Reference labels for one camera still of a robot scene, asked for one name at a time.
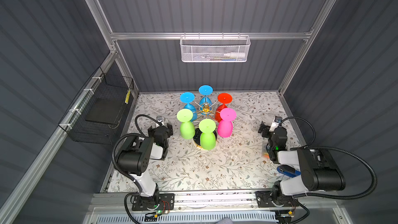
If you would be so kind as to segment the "magenta wine glass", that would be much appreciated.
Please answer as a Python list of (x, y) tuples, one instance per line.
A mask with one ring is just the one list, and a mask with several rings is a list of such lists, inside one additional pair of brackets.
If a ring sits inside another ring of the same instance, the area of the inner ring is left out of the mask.
[(236, 119), (236, 112), (231, 108), (224, 108), (220, 112), (221, 121), (218, 124), (217, 132), (222, 138), (228, 138), (233, 132), (233, 121)]

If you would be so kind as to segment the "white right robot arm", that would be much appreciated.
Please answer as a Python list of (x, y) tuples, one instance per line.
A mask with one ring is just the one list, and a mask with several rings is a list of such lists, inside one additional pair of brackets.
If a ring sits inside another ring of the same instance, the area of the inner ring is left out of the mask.
[(258, 130), (267, 139), (263, 154), (277, 165), (279, 173), (288, 176), (274, 183), (266, 199), (275, 206), (284, 206), (294, 195), (345, 189), (345, 178), (329, 151), (306, 147), (286, 149), (287, 129), (280, 126), (281, 121), (277, 117), (270, 126), (261, 122)]

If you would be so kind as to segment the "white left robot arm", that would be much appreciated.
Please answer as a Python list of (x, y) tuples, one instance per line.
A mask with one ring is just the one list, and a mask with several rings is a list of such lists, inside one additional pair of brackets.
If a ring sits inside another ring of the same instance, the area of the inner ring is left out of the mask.
[(164, 160), (168, 153), (171, 124), (149, 127), (148, 135), (129, 133), (122, 136), (112, 151), (116, 171), (130, 179), (138, 188), (135, 208), (154, 209), (163, 203), (158, 185), (147, 172), (150, 160)]

